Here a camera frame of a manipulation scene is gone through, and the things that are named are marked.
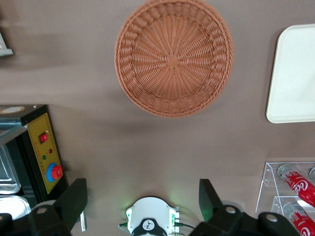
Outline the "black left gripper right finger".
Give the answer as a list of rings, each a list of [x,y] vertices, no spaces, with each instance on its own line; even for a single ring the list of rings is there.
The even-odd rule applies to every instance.
[[[222,203],[208,179],[199,181],[199,207],[203,222],[190,233],[191,236],[245,236],[241,229],[243,213],[233,205]]]

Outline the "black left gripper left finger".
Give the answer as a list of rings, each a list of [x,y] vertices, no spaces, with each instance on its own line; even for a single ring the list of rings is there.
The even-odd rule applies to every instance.
[[[32,236],[70,236],[88,203],[87,181],[76,179],[53,204],[40,204],[28,215]]]

